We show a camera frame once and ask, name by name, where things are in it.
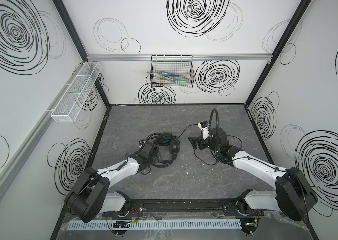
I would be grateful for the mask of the black blue headphones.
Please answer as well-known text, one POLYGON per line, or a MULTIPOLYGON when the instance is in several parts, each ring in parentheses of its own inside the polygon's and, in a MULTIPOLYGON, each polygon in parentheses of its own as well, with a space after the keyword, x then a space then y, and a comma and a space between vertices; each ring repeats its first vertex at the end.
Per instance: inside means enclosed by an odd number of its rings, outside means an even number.
POLYGON ((156 168, 169 167, 179 154, 180 140, 178 136, 172 133, 153 133, 145 141, 159 147, 159 152, 154 157, 153 163, 153 166, 156 168))

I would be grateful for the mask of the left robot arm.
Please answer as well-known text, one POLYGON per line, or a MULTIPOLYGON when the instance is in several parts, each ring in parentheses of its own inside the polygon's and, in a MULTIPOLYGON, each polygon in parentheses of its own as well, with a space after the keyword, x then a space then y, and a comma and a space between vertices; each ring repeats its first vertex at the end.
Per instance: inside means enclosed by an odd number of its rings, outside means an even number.
POLYGON ((159 146, 146 142, 135 153, 126 155, 124 160, 110 167, 86 168, 65 197, 64 205, 84 223, 100 213, 126 216, 130 198, 121 191, 109 193, 109 188, 157 163, 159 156, 159 146))

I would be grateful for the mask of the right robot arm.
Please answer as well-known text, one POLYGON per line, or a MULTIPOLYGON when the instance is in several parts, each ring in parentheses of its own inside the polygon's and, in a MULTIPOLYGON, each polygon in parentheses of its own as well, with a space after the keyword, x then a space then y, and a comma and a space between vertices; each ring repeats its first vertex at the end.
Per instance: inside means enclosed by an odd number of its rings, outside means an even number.
POLYGON ((208 121, 197 123, 200 136, 189 138, 193 149, 209 149, 216 162, 246 171, 272 188, 270 191, 248 189, 242 193, 236 201, 239 214, 247 216, 259 210, 277 211, 294 221, 307 221, 318 197, 304 174, 296 167, 287 169, 273 165, 230 144, 218 122, 212 128, 212 120, 219 120, 217 109, 212 110, 208 121))

